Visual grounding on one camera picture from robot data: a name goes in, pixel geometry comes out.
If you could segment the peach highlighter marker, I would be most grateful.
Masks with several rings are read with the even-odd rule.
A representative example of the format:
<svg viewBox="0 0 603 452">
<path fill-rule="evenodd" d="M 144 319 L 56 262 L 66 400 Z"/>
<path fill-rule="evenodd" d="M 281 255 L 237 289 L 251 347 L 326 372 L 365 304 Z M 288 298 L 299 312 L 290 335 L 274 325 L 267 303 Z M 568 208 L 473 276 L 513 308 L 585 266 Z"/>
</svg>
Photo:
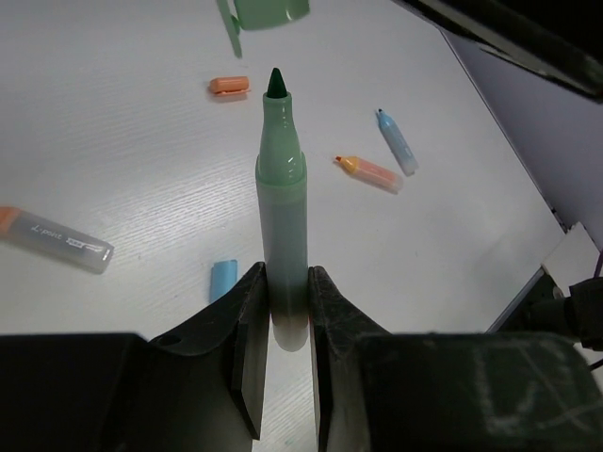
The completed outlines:
<svg viewBox="0 0 603 452">
<path fill-rule="evenodd" d="M 1 237 L 72 266 L 102 274 L 114 254 L 109 243 L 16 207 L 1 207 Z"/>
</svg>

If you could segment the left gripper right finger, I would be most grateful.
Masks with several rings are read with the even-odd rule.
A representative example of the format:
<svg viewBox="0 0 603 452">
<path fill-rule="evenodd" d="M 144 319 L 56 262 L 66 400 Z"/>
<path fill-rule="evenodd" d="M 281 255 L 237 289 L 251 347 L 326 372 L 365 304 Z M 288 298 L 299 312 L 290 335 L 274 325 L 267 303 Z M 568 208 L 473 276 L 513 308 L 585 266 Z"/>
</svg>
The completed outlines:
<svg viewBox="0 0 603 452">
<path fill-rule="evenodd" d="M 309 271 L 321 451 L 598 451 L 602 393 L 550 332 L 391 333 Z"/>
</svg>

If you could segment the green highlighter marker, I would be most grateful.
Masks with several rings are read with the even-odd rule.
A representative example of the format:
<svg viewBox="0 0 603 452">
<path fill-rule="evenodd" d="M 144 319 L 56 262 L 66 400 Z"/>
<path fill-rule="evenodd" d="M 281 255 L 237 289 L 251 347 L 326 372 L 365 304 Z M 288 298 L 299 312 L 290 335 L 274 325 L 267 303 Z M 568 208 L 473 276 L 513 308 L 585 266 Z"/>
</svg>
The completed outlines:
<svg viewBox="0 0 603 452">
<path fill-rule="evenodd" d="M 274 68 L 263 94 L 255 183 L 273 333 L 288 352 L 301 349 L 308 337 L 307 176 L 292 95 Z"/>
</svg>

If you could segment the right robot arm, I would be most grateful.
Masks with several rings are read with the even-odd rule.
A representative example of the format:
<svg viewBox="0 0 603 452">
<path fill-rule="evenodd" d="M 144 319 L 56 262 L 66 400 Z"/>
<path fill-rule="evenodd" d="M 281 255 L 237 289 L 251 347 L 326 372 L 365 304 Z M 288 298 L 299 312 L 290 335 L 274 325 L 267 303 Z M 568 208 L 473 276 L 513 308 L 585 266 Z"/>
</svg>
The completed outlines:
<svg viewBox="0 0 603 452">
<path fill-rule="evenodd" d="M 404 0 L 417 17 L 594 103 L 602 102 L 600 1 Z"/>
</svg>

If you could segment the green marker cap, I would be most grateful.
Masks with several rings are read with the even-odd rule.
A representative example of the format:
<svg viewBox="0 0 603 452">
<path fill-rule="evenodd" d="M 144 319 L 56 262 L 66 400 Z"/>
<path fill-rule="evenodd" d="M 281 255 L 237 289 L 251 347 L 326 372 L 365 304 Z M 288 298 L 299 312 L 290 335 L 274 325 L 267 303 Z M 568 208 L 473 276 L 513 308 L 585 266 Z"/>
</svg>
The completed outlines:
<svg viewBox="0 0 603 452">
<path fill-rule="evenodd" d="M 237 58 L 240 32 L 259 31 L 298 21 L 310 13 L 309 0 L 217 0 L 220 17 Z"/>
</svg>

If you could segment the red-orange highlighter marker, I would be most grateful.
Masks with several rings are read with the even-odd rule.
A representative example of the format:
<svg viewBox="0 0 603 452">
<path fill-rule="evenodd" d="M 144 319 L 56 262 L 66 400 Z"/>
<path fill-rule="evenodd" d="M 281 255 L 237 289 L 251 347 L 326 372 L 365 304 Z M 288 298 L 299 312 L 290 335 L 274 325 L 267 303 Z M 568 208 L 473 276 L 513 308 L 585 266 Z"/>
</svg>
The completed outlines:
<svg viewBox="0 0 603 452">
<path fill-rule="evenodd" d="M 390 193 L 399 193 L 402 180 L 395 172 L 357 156 L 336 156 L 334 161 L 352 178 Z"/>
</svg>

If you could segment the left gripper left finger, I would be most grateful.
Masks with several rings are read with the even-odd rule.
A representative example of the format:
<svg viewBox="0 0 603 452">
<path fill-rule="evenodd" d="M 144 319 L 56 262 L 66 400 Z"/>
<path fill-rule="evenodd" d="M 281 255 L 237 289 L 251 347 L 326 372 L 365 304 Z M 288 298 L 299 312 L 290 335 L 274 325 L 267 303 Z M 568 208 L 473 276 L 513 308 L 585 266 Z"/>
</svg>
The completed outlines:
<svg viewBox="0 0 603 452">
<path fill-rule="evenodd" d="M 5 335 L 5 451 L 249 451 L 261 432 L 266 271 L 153 340 L 134 333 Z"/>
</svg>

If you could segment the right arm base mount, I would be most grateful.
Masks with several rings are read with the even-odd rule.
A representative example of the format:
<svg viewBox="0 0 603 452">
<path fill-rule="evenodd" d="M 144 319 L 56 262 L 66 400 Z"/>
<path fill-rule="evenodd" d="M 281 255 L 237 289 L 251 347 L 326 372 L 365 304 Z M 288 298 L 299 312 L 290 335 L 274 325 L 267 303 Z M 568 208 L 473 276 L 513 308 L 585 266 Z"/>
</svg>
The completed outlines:
<svg viewBox="0 0 603 452">
<path fill-rule="evenodd" d="M 490 332 L 551 332 L 602 368 L 602 251 L 581 223 L 572 226 Z"/>
</svg>

